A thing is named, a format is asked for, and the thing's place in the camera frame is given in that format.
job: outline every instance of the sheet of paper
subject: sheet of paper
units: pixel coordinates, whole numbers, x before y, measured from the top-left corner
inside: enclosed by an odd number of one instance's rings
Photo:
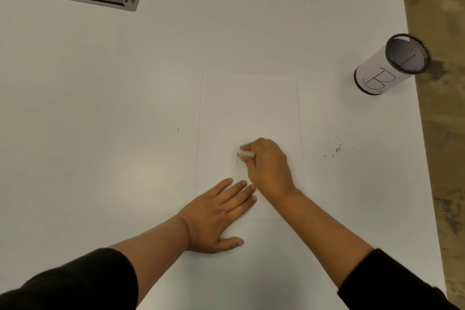
[[[289,77],[204,74],[199,124],[195,195],[224,178],[247,177],[237,159],[239,146],[259,137],[277,142],[287,155],[298,184],[302,166],[297,80]],[[246,214],[252,219],[279,219],[260,194]]]

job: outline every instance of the black shirt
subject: black shirt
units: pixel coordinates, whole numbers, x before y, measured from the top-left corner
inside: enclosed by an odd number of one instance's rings
[[[372,251],[352,271],[338,295],[350,310],[458,310],[439,289],[423,282],[380,249]],[[133,310],[137,297],[137,278],[131,262],[112,248],[101,248],[0,295],[0,309]]]

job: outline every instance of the brown floor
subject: brown floor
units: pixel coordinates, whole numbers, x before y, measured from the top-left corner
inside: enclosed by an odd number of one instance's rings
[[[405,0],[405,9],[433,57],[416,77],[418,100],[447,295],[465,310],[465,0]]]

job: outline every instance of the white cylinder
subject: white cylinder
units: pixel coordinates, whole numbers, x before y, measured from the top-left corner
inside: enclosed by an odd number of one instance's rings
[[[355,70],[355,82],[364,92],[380,95],[412,75],[391,65],[384,46]]]

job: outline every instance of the white table surface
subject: white table surface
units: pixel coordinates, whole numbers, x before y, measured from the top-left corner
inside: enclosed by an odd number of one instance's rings
[[[403,0],[0,0],[0,291],[193,198],[205,71],[298,78],[301,188],[444,289],[415,82],[373,97],[352,77],[405,31]],[[183,255],[140,308],[344,308],[284,222],[232,234],[246,245]]]

